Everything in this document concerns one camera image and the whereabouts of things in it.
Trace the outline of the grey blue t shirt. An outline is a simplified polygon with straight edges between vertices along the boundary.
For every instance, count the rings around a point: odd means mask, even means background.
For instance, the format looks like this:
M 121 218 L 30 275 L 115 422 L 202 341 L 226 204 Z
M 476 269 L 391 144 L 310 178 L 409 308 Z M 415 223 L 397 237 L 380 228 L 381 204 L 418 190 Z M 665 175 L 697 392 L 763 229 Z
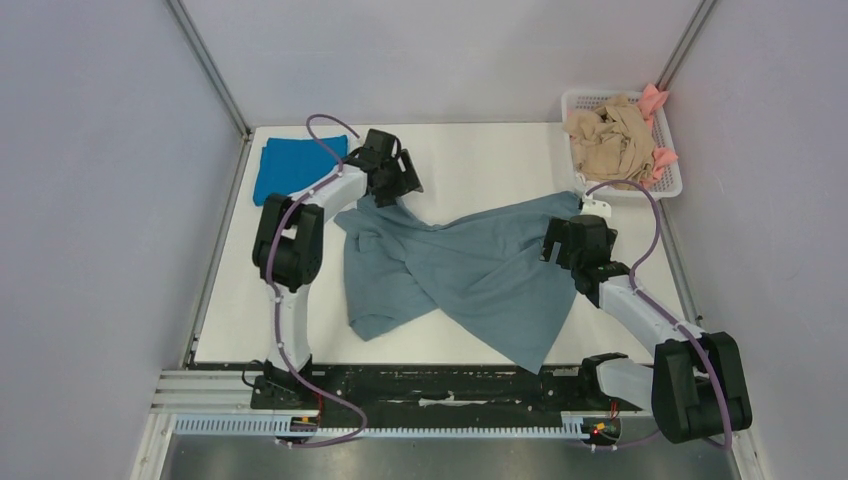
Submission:
M 334 219 L 348 323 L 370 341 L 441 310 L 537 373 L 577 295 L 566 270 L 542 261 L 543 240 L 550 220 L 578 212 L 578 197 L 560 192 L 429 225 L 401 203 L 362 198 Z

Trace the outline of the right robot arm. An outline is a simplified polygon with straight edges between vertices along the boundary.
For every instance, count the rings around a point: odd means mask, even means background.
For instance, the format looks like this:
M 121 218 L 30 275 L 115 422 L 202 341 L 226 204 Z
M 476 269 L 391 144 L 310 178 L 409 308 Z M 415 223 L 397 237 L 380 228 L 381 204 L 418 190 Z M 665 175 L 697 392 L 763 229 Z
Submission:
M 585 358 L 578 370 L 580 400 L 591 408 L 612 400 L 636 406 L 674 444 L 704 440 L 729 448 L 734 433 L 753 422 L 737 342 L 671 314 L 634 269 L 613 260 L 616 239 L 604 218 L 581 214 L 551 219 L 543 240 L 541 260 L 569 271 L 579 294 L 653 353 L 649 366 L 619 352 Z

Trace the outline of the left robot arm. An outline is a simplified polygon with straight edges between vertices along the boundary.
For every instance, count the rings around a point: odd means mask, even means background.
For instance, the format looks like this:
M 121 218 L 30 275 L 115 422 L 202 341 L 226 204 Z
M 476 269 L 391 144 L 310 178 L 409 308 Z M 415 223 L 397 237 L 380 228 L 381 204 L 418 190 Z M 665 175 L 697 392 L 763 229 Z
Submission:
M 311 410 L 322 397 L 308 376 L 307 316 L 326 222 L 360 198 L 385 207 L 421 189 L 408 150 L 382 130 L 369 130 L 357 145 L 347 136 L 266 142 L 254 189 L 266 197 L 252 262 L 270 290 L 273 343 L 253 383 L 252 408 Z

